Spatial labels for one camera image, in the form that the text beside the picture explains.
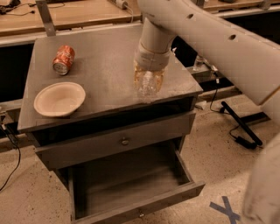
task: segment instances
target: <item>soda can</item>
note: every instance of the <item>soda can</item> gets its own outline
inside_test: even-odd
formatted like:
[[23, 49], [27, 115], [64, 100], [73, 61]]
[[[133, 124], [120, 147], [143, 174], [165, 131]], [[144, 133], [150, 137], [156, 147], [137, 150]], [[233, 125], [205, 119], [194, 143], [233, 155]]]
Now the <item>soda can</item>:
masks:
[[55, 72], [60, 75], [65, 75], [69, 72], [73, 64], [75, 51], [69, 45], [61, 45], [56, 53], [56, 57], [52, 62], [52, 67]]

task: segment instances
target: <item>bowl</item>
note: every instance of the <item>bowl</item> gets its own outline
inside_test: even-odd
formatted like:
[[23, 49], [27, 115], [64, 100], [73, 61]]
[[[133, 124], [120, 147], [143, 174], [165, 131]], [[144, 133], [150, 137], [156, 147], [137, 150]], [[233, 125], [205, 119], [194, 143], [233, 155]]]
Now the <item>bowl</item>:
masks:
[[85, 97], [86, 92], [79, 84], [60, 82], [41, 90], [35, 97], [34, 108], [42, 116], [69, 116]]

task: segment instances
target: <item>speckled floor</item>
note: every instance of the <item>speckled floor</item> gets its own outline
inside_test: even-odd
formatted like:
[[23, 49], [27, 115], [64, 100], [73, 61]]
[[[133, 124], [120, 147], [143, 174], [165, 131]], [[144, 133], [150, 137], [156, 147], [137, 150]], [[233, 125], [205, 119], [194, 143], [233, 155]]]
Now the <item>speckled floor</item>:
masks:
[[[235, 95], [228, 90], [220, 95], [239, 116], [259, 112], [246, 96]], [[209, 109], [197, 112], [191, 134], [186, 138], [182, 157], [194, 181], [206, 182], [199, 197], [170, 206], [155, 213], [146, 214], [125, 224], [203, 224], [231, 223], [228, 216], [210, 207], [211, 203], [225, 207], [226, 196], [234, 213], [241, 214], [245, 193], [253, 163], [265, 150], [247, 150], [229, 135], [236, 126], [230, 115], [214, 113]], [[221, 100], [213, 103], [213, 109], [221, 107]], [[262, 139], [264, 145], [280, 130], [272, 121], [260, 122], [250, 128]], [[242, 129], [233, 134], [246, 136]], [[0, 223], [3, 224], [64, 224], [70, 223], [70, 199], [67, 189], [56, 174], [48, 171], [20, 137], [22, 158], [20, 166], [11, 176], [7, 186], [0, 192]], [[17, 165], [18, 151], [10, 150], [7, 139], [0, 139], [0, 187]]]

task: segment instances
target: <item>drawer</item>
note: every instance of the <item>drawer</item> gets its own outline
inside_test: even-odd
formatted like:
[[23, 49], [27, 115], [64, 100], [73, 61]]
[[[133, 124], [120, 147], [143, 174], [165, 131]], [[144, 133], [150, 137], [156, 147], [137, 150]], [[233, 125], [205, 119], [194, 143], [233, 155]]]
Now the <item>drawer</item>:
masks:
[[72, 224], [123, 223], [200, 194], [173, 141], [62, 169], [67, 171]]
[[184, 137], [193, 126], [193, 112], [138, 122], [118, 129], [76, 137], [36, 148], [48, 169], [60, 169], [149, 144]]

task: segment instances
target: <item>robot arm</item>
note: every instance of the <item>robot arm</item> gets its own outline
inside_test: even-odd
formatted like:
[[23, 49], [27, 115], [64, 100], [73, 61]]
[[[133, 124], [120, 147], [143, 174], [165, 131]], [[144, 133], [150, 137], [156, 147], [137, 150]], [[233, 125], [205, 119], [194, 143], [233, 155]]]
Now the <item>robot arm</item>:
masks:
[[[280, 125], [279, 45], [203, 11], [190, 0], [138, 0], [138, 5], [145, 17], [135, 56], [140, 71], [162, 71], [173, 39], [180, 36]], [[279, 161], [280, 133], [252, 171], [243, 223], [280, 223]]]
[[138, 5], [145, 20], [136, 62], [143, 70], [165, 68], [172, 41], [180, 36], [280, 124], [279, 45], [190, 0], [138, 0]]

